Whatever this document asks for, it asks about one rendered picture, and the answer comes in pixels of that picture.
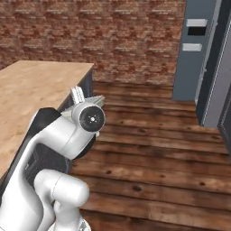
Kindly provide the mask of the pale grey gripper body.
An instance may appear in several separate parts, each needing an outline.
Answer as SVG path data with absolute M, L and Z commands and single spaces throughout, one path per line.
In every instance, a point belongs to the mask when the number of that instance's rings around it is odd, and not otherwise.
M 86 107 L 95 106 L 98 108 L 102 108 L 105 104 L 104 96 L 95 96 L 95 97 L 87 97 L 85 99 Z

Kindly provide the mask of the grey fridge door with dispenser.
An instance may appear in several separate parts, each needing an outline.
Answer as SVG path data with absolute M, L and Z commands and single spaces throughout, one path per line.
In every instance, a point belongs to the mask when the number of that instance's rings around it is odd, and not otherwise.
M 213 42 L 222 0 L 186 0 L 172 99 L 194 101 Z

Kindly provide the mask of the grey freezer door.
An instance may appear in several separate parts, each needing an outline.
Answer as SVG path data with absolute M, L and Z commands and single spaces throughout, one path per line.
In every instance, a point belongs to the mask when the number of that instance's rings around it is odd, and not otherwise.
M 231 84 L 231 19 L 227 24 L 225 38 L 219 53 L 216 71 L 205 105 L 202 125 L 216 127 L 221 115 L 226 94 Z

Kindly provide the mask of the dark kitchen island cabinet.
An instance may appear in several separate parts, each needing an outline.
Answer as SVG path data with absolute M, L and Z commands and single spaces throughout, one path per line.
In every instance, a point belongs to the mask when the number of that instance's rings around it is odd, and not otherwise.
M 63 112 L 76 103 L 87 100 L 92 96 L 92 69 L 90 69 L 84 74 L 83 79 L 77 84 L 77 86 L 70 89 L 70 92 L 58 107 L 58 111 Z

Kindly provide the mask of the grey fridge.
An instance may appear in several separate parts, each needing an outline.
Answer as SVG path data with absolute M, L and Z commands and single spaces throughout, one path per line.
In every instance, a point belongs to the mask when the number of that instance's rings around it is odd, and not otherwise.
M 209 90 L 216 71 L 217 60 L 225 38 L 227 24 L 231 19 L 231 0 L 222 0 L 216 30 L 208 56 L 208 61 L 203 71 L 201 83 L 199 84 L 196 98 L 193 101 L 196 104 L 196 115 L 199 124 L 202 125 L 202 117 L 205 113 L 205 105 L 208 100 Z M 226 148 L 231 152 L 231 84 L 226 94 L 226 100 L 222 108 L 221 115 L 216 127 L 222 135 Z

